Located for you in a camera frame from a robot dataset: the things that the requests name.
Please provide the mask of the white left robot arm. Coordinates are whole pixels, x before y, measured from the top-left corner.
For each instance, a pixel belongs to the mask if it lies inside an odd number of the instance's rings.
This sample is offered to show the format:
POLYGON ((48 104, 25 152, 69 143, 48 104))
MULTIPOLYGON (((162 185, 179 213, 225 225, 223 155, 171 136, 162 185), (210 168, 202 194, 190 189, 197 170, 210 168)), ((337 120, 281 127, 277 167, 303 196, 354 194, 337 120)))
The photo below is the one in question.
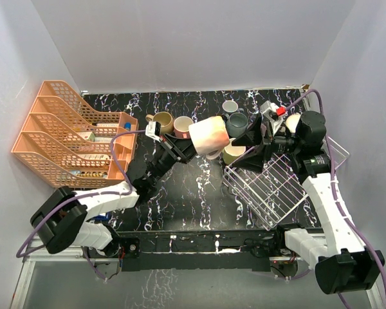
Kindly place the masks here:
POLYGON ((174 164, 186 164, 196 153, 191 139, 166 134, 139 178, 90 191, 58 188, 30 218, 33 232, 50 254, 75 245, 112 257, 121 247, 120 237, 108 224, 97 223, 96 217, 147 201, 174 164))

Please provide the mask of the salmon pink speckled mug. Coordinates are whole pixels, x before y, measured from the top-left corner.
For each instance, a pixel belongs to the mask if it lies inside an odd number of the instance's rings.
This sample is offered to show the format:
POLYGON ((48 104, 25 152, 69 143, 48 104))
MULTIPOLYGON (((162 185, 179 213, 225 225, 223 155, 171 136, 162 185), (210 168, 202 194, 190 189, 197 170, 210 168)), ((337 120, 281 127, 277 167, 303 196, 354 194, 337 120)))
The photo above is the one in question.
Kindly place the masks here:
POLYGON ((221 116, 209 117, 188 127, 196 153, 209 160, 216 159, 230 143, 225 122, 221 116))

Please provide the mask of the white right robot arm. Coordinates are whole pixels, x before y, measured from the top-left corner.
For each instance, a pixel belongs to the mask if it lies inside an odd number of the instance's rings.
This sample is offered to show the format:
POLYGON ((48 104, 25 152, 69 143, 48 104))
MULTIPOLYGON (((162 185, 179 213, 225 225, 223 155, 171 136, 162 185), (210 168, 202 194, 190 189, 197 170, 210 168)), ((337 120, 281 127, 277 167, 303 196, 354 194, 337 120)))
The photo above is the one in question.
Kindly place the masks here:
POLYGON ((288 128, 274 133, 279 117, 269 112, 258 115, 236 138, 234 146, 249 146, 249 153, 237 159, 234 167, 261 172, 272 155, 288 155, 291 168, 321 222, 326 244, 316 241, 298 225, 281 228, 274 239, 275 250, 287 256, 294 251, 314 270, 325 294, 369 290, 380 275, 385 259, 354 231, 344 201, 338 191, 334 163, 324 151, 325 117, 315 111, 303 113, 295 132, 288 128))

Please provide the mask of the cream floral mug green inside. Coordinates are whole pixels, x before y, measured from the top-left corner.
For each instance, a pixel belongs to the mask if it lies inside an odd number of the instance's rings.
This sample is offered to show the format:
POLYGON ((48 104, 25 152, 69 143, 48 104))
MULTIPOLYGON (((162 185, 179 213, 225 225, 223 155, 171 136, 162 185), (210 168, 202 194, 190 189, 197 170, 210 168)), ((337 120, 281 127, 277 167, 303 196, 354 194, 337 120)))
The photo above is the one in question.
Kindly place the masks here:
POLYGON ((296 133, 301 114, 295 113, 287 117, 285 125, 290 133, 296 133))

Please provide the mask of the pink mug cream inside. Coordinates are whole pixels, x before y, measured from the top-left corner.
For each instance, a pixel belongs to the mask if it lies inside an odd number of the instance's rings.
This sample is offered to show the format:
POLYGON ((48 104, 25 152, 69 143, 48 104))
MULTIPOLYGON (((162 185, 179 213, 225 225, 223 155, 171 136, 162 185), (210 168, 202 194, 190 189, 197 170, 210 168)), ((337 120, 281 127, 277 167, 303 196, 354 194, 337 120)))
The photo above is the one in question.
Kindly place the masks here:
POLYGON ((190 138, 189 126, 194 121, 190 117, 180 116, 174 120, 174 134, 178 138, 190 138))

